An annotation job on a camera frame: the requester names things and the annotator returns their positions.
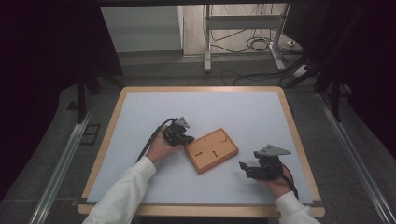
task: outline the white sleeve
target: white sleeve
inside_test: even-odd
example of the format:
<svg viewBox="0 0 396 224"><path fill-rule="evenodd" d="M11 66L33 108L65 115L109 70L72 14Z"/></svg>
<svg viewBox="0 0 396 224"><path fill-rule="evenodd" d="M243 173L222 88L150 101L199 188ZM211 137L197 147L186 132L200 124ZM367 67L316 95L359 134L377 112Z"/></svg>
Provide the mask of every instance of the white sleeve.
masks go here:
<svg viewBox="0 0 396 224"><path fill-rule="evenodd" d="M142 157L129 167L91 210L83 224L128 223L145 196L148 181L155 174L154 164Z"/></svg>
<svg viewBox="0 0 396 224"><path fill-rule="evenodd" d="M319 224L311 208L302 205L292 191L276 199L275 204L280 211L279 224Z"/></svg>

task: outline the wall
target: wall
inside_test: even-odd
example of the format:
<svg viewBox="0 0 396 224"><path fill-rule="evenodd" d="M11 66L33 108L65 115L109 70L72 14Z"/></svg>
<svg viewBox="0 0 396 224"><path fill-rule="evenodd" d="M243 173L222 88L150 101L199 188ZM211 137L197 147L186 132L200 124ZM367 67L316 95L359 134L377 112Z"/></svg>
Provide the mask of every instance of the wall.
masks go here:
<svg viewBox="0 0 396 224"><path fill-rule="evenodd" d="M116 52L182 49L177 6L103 7Z"/></svg>

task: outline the white metal stand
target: white metal stand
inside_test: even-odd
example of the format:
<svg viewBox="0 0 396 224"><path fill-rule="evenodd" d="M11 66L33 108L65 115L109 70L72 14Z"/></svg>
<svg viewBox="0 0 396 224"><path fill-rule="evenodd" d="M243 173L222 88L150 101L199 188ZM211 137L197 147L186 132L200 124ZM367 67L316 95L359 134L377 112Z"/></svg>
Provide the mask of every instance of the white metal stand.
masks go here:
<svg viewBox="0 0 396 224"><path fill-rule="evenodd" d="M205 17L205 71L211 71L210 31L212 30L243 30L243 29L276 29L274 41L269 49L274 57L277 69L285 70L282 58L277 50L280 34L288 14L290 4L284 4L280 15L245 15L245 16L211 16L210 5L206 5Z"/></svg>

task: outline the hand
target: hand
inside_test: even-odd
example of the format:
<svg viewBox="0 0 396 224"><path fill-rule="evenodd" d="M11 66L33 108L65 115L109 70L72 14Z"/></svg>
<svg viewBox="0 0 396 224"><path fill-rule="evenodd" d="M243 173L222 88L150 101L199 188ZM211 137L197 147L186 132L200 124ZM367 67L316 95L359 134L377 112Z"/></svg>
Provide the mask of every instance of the hand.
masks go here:
<svg viewBox="0 0 396 224"><path fill-rule="evenodd" d="M283 167L283 174L290 181L292 181L292 177L291 177L291 173L290 173L289 169L286 168L285 165L283 165L282 167ZM257 180L257 181L266 185L268 187L268 189L271 190L272 194L274 195L274 197L276 199L291 191L290 186L288 185L288 183L286 183L286 181L284 179L282 179L282 177L280 177L276 180L273 180L273 181L268 181L268 180Z"/></svg>
<svg viewBox="0 0 396 224"><path fill-rule="evenodd" d="M163 125L157 135L154 137L152 141L148 153L146 157L149 158L153 163L159 160L162 160L173 151L182 149L183 145L178 145L175 147L171 147L167 144L167 142L163 139L163 131L166 129L166 125Z"/></svg>

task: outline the gray carpet floor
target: gray carpet floor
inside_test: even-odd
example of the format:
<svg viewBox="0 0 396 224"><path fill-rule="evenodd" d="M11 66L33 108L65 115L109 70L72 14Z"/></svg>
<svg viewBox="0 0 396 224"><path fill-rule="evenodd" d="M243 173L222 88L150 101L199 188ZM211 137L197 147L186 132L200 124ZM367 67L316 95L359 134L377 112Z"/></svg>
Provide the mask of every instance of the gray carpet floor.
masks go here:
<svg viewBox="0 0 396 224"><path fill-rule="evenodd" d="M271 73L276 67L268 55L251 57L218 57L212 64L212 72L205 73L203 62L135 64L133 59L123 59L124 77L116 77L130 86L216 86L231 85L241 75ZM236 85L276 85L279 75L258 75L254 80L241 79ZM49 210L46 223L81 223L85 218L74 203L80 198L91 172L101 140L120 94L120 88L99 78L102 86L98 95L87 93L90 101L96 97L89 125L100 127L96 139L85 135L70 164L64 181ZM382 223L361 181L342 148L318 97L313 91L315 78L285 90L293 111L294 120L302 139L306 156L326 208L321 223ZM46 187L67 140L78 119L78 112L70 109L77 100L76 86L63 91L55 118L43 137L34 156L21 175L0 202L0 223L27 223ZM362 121L354 114L344 97L340 101L342 124L363 161L386 196L390 207L396 207L396 162ZM175 218L143 217L142 224L149 223L266 223L261 218Z"/></svg>

